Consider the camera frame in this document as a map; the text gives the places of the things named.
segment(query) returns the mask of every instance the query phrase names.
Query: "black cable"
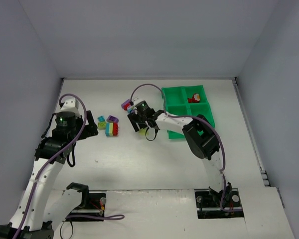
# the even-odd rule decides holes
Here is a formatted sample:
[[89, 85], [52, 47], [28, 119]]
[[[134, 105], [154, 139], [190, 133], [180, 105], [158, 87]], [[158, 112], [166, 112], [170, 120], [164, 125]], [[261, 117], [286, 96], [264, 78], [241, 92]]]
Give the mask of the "black cable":
[[[68, 239], [71, 239], [72, 236], [73, 236], [73, 231], [74, 231], [74, 230], [73, 230], [72, 220], [69, 220], [69, 222], [70, 222], [70, 224], [71, 224], [72, 233], [71, 233], [71, 236], [70, 236]], [[62, 233], [61, 233], [61, 230], [62, 230], [62, 227], [63, 227], [64, 223], [65, 223], [65, 221], [63, 221], [63, 223], [62, 223], [62, 225], [61, 225], [61, 227], [60, 227], [60, 237], [61, 237], [61, 239], [64, 239], [64, 237], [62, 236]]]
[[41, 138], [44, 138], [46, 136], [46, 134], [48, 133], [50, 127], [51, 127], [51, 124], [52, 124], [52, 120], [53, 120], [53, 117], [56, 115], [56, 113], [53, 113], [52, 116], [51, 116], [51, 119], [49, 121], [49, 125], [48, 125], [48, 128], [45, 129], [43, 135], [41, 135]]
[[70, 155], [68, 155], [66, 157], [66, 161], [68, 162], [68, 164], [71, 168], [73, 168], [75, 166], [75, 154], [74, 154], [75, 145], [76, 145], [76, 143], [73, 144], [73, 147], [72, 147], [72, 163], [70, 162]]
[[149, 139], [148, 136], [147, 136], [147, 133], [148, 133], [148, 130], [149, 130], [149, 129], [150, 129], [150, 128], [147, 127], [147, 129], [146, 129], [146, 131], [145, 131], [145, 138], [146, 138], [148, 141], [154, 141], [154, 140], [156, 139], [158, 129], [155, 129], [155, 136], [154, 136], [153, 139]]

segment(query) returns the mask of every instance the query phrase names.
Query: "red block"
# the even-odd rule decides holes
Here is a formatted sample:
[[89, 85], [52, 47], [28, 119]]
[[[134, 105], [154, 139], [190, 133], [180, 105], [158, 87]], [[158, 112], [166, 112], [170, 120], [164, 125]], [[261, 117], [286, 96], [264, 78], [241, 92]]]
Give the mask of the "red block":
[[123, 109], [124, 109], [125, 111], [127, 111], [129, 106], [130, 106], [130, 103], [127, 103], [126, 105], [124, 105], [124, 108], [123, 108]]
[[119, 125], [117, 123], [113, 123], [113, 136], [117, 136], [119, 133]]

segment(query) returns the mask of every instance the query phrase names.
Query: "green block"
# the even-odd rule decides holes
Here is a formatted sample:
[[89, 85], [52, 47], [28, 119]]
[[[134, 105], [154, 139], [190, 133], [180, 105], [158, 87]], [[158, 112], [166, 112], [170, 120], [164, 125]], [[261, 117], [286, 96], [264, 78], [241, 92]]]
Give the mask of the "green block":
[[[203, 86], [180, 86], [162, 88], [166, 97], [166, 110], [177, 116], [204, 115], [209, 123], [215, 127], [215, 121]], [[188, 103], [187, 98], [192, 98], [195, 93], [200, 95], [199, 103]], [[168, 131], [169, 139], [185, 138], [184, 135]]]
[[105, 129], [105, 126], [106, 126], [106, 122], [103, 121], [103, 122], [98, 122], [98, 129], [101, 130], [101, 129]]

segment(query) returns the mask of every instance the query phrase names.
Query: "gray wall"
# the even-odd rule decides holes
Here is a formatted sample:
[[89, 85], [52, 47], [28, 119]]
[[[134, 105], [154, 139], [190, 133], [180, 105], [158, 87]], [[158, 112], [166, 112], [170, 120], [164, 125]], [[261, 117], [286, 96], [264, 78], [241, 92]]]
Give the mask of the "gray wall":
[[299, 239], [299, 0], [281, 0], [238, 79], [269, 179]]
[[0, 0], [0, 224], [9, 222], [60, 89], [56, 69], [15, 0]]
[[234, 77], [278, 0], [20, 0], [63, 77]]

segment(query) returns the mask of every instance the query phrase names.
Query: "green tray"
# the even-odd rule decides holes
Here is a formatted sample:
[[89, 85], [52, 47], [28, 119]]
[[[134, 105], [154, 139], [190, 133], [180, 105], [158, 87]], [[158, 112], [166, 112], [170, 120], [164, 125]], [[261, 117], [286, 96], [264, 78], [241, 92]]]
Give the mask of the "green tray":
[[[162, 88], [166, 97], [166, 110], [177, 116], [191, 115], [197, 116], [204, 115], [209, 123], [215, 127], [215, 121], [209, 102], [207, 100], [203, 86], [180, 86], [180, 87], [166, 87]], [[200, 95], [199, 103], [188, 103], [187, 98], [198, 93]], [[168, 131], [169, 139], [185, 138], [184, 135], [173, 131]]]

